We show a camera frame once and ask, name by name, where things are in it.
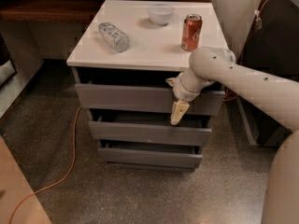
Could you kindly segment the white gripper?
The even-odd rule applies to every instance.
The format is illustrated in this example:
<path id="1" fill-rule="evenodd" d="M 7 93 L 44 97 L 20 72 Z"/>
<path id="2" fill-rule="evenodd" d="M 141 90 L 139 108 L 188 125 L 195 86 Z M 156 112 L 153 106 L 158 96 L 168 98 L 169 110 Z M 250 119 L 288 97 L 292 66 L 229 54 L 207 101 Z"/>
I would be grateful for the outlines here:
<path id="1" fill-rule="evenodd" d="M 188 102 L 193 101 L 198 95 L 199 92 L 191 92 L 184 88 L 182 84 L 182 74 L 179 74 L 176 78 L 170 77 L 165 80 L 165 82 L 173 87 L 174 96 L 178 99 L 175 101 L 172 106 L 172 113 L 170 117 L 170 123 L 172 125 L 178 125 L 181 121 L 184 114 L 189 109 Z"/>

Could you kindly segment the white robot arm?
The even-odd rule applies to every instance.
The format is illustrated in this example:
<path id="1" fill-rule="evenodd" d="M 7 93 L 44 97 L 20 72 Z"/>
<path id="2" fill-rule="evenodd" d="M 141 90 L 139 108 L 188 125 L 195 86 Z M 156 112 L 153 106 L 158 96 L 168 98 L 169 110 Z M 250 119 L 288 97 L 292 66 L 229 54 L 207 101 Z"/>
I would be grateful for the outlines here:
<path id="1" fill-rule="evenodd" d="M 194 50 L 189 67 L 167 82 L 177 98 L 173 125 L 203 88 L 219 82 L 291 131 L 271 165 L 262 224 L 299 224 L 299 83 L 238 65 L 230 50 L 210 47 Z"/>

